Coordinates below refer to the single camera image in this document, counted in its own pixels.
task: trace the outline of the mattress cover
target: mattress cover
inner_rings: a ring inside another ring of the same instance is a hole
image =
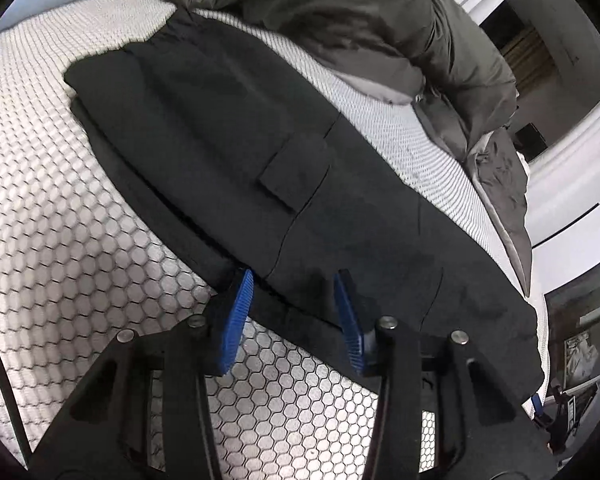
[[[32,447],[107,342],[122,328],[168,330],[210,289],[146,227],[104,175],[74,120],[69,64],[145,40],[174,11],[163,0],[81,0],[0,33],[0,352]],[[349,87],[289,40],[220,12],[307,78],[403,182],[474,238],[520,285],[460,165],[433,145],[410,106]],[[544,297],[532,276],[548,377]],[[357,478],[377,396],[248,320],[237,362],[207,381],[214,435],[229,478]],[[539,391],[546,395],[547,379]],[[155,381],[154,465],[161,455]],[[530,402],[525,409],[532,413]],[[421,468],[433,465],[434,414],[423,413]],[[0,438],[17,444],[0,394]]]

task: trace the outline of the mattress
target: mattress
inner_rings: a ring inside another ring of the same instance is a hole
[[[74,60],[145,40],[174,11],[163,0],[81,0],[0,33],[0,352],[32,447],[107,342],[122,328],[168,330],[212,291],[147,228],[112,186],[74,120],[62,81]],[[400,176],[474,238],[520,290],[504,246],[460,165],[433,145],[411,107],[349,87],[285,38],[219,12],[287,60]],[[538,280],[539,352],[548,377],[546,305]],[[155,381],[154,465],[160,445]],[[207,380],[229,478],[356,478],[377,396],[248,320],[232,370]],[[546,381],[540,396],[546,395]],[[530,402],[525,409],[532,414]],[[434,414],[423,413],[421,468],[432,466]],[[0,394],[0,438],[17,444]]]

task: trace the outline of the screw head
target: screw head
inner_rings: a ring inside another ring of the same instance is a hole
[[[202,314],[194,314],[187,318],[187,324],[191,328],[200,328],[206,325],[206,318]]]
[[[393,316],[382,316],[378,319],[378,326],[385,330],[393,330],[398,326],[398,320]]]
[[[466,345],[469,342],[469,336],[464,330],[454,330],[451,333],[451,341],[459,345]]]
[[[128,343],[135,337],[136,337],[136,333],[133,330],[131,330],[130,328],[125,328],[125,329],[121,330],[120,332],[118,332],[118,334],[116,335],[116,339],[118,341],[120,341],[121,343]]]

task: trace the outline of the hexagonal pattern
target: hexagonal pattern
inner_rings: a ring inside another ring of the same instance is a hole
[[[420,442],[420,472],[436,465],[436,414],[422,412],[422,440]]]
[[[172,10],[83,0],[0,34],[0,353],[32,447],[118,330],[168,330],[211,294],[111,185],[62,83],[73,59],[146,38]],[[207,387],[228,478],[362,471],[376,396],[257,323],[231,372]],[[152,394],[161,468],[159,376]],[[18,453],[1,394],[0,438]]]

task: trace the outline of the gray duvet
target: gray duvet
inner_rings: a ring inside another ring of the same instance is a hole
[[[463,163],[470,176],[469,153],[475,154],[483,136],[507,123],[516,109],[512,71],[453,0],[174,1],[189,10],[233,12],[245,22],[284,34],[359,91],[396,104],[412,103],[429,137]],[[511,146],[506,151],[513,150],[506,134],[498,136],[500,146],[507,142]],[[481,158],[481,172],[473,175],[487,175],[485,168],[495,160]],[[526,175],[519,179],[524,170],[517,157],[508,160],[492,167],[496,176],[488,176],[489,186],[497,200],[486,203],[494,224],[499,222],[505,233],[508,226],[518,232],[521,222],[524,230],[526,213],[526,203],[520,201]],[[513,192],[494,192],[513,182]],[[485,200],[487,195],[478,193]],[[510,244],[503,238],[519,278],[530,275],[525,236],[509,236]],[[518,269],[516,263],[526,268]],[[524,279],[521,285],[528,294]]]

